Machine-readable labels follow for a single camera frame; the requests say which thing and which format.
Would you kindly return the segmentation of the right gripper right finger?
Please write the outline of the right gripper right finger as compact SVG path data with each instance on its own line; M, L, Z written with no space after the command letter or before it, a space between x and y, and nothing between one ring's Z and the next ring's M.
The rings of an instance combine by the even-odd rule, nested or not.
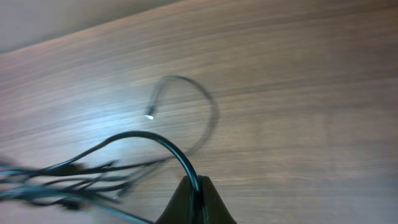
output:
M200 205L197 210L196 223L199 224L237 224L215 189L211 179L200 175Z

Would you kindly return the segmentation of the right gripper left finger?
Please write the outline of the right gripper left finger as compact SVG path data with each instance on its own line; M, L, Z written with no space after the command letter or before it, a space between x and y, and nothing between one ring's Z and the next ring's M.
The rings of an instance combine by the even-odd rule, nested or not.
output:
M155 224L189 224L192 222L194 191L190 179L181 179L172 198Z

